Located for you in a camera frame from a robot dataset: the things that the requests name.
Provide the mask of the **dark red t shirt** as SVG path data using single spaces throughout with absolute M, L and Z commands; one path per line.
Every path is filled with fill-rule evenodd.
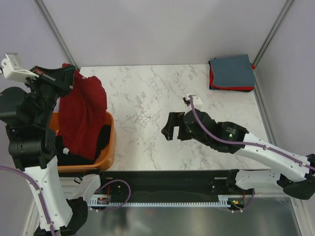
M 56 136 L 59 165 L 91 165 L 99 156 L 107 95 L 96 76 L 84 77 L 75 70 L 72 91 L 60 98 Z

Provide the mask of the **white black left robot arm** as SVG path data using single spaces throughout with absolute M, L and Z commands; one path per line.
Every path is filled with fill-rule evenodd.
M 88 207 L 82 197 L 65 198 L 55 155 L 55 132 L 49 124 L 58 98 L 68 95 L 76 67 L 58 69 L 39 66 L 15 71 L 7 66 L 7 79 L 21 80 L 30 92 L 9 87 L 0 94 L 0 118 L 6 125 L 8 151 L 15 167 L 12 172 L 28 182 L 40 223 L 37 236 L 73 236 L 85 224 Z

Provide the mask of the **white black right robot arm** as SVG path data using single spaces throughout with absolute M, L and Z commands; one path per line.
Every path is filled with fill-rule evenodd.
M 161 130 L 166 140 L 196 140 L 218 152 L 255 160 L 267 170 L 231 170 L 225 181 L 230 193 L 249 189 L 282 189 L 287 195 L 308 200 L 315 193 L 315 156 L 299 156 L 263 141 L 246 128 L 232 122 L 215 122 L 199 110 L 170 112 Z

